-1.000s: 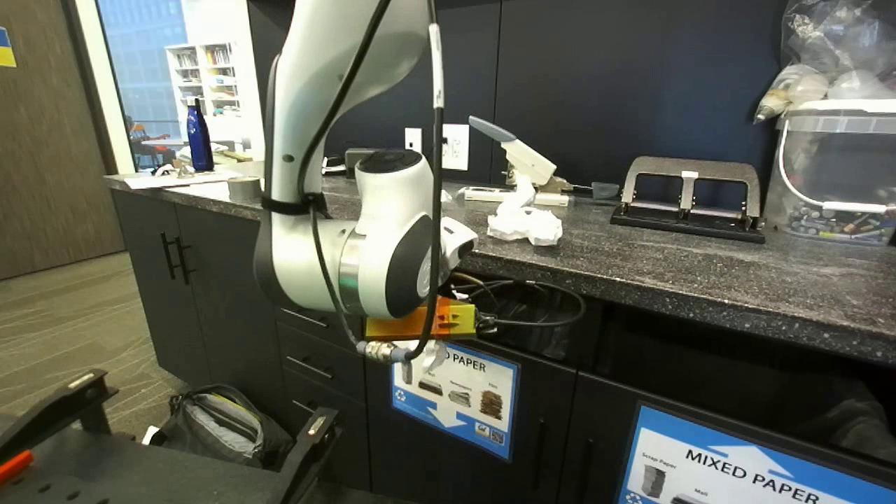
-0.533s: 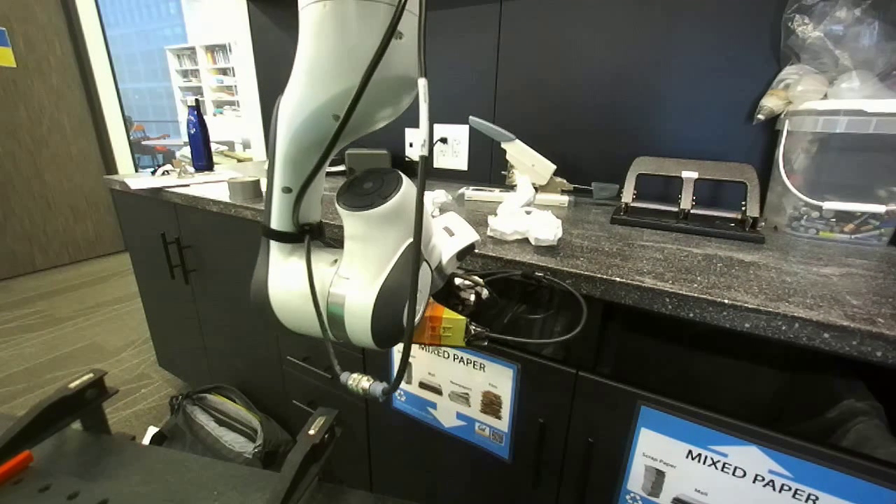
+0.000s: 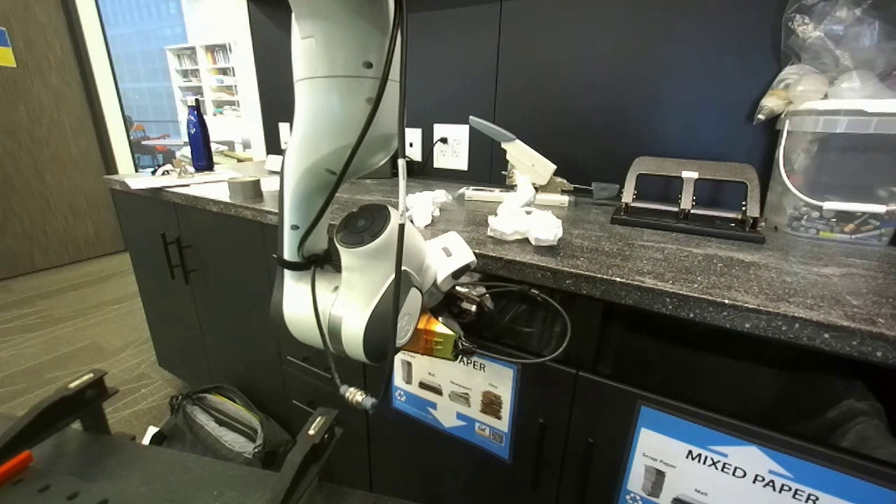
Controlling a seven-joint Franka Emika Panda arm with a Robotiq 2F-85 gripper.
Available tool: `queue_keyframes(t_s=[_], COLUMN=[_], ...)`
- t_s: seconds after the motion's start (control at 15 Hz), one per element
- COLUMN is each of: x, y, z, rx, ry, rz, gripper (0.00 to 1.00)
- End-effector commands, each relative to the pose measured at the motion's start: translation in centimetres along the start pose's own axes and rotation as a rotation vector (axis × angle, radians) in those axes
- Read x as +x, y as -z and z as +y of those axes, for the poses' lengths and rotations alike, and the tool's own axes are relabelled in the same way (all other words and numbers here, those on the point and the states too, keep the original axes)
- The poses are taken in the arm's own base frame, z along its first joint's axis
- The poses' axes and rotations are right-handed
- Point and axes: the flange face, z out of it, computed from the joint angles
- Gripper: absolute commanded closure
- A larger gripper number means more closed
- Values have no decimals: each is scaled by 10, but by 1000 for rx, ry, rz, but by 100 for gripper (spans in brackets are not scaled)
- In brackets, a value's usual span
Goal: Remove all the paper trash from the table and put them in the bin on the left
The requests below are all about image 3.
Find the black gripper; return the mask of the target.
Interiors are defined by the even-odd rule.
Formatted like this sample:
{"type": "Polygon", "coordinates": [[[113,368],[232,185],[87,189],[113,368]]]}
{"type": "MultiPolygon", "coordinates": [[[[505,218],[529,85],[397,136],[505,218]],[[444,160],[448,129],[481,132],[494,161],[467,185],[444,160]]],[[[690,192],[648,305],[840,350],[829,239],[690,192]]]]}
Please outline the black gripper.
{"type": "Polygon", "coordinates": [[[473,321],[494,308],[494,293],[477,272],[462,273],[446,293],[446,311],[459,321],[473,321]]]}

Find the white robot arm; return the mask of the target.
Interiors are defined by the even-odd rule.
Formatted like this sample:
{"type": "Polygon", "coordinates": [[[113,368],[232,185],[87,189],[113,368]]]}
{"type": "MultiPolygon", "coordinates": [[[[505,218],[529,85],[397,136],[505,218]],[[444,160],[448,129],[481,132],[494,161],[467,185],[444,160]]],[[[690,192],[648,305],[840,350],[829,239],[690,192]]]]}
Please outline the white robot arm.
{"type": "Polygon", "coordinates": [[[334,218],[341,189],[397,160],[400,0],[290,0],[295,119],[280,167],[280,316],[316,350],[372,364],[404,347],[477,263],[390,200],[334,218]]]}

